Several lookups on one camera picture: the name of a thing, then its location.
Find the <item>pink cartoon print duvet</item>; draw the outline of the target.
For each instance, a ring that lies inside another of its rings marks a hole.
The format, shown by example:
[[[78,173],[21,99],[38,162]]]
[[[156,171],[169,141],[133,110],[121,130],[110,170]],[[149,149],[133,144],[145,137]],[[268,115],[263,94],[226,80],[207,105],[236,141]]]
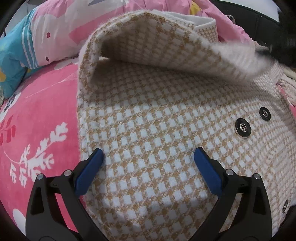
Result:
[[[142,9],[167,11],[198,25],[206,23],[214,29],[208,36],[213,42],[252,42],[243,28],[210,1],[46,1],[1,37],[4,98],[13,95],[27,70],[77,55],[99,25]]]

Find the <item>beige houndstooth knit cardigan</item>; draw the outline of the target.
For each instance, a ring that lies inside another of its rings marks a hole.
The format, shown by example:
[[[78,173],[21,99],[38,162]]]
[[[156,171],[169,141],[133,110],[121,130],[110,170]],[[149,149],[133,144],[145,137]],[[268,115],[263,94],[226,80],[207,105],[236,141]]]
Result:
[[[254,44],[207,40],[201,21],[132,11],[80,50],[81,158],[96,148],[105,157],[84,201],[109,240],[190,239],[217,199],[194,163],[197,147],[236,174],[261,175],[273,232],[295,200],[284,67]]]

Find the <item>black upholstered headboard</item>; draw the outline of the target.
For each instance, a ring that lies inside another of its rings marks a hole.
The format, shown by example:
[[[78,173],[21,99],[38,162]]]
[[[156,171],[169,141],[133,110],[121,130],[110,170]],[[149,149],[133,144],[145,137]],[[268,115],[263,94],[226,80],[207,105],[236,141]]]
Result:
[[[274,1],[279,21],[247,6],[212,1],[225,15],[232,15],[245,32],[266,49],[257,52],[295,68],[295,1]]]

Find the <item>pink floral bed blanket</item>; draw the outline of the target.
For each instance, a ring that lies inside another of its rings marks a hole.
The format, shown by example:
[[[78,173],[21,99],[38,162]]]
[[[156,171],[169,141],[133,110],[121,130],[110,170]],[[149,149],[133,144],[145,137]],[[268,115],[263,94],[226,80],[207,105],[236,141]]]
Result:
[[[22,232],[36,176],[80,160],[77,69],[74,58],[33,71],[1,107],[1,202]]]

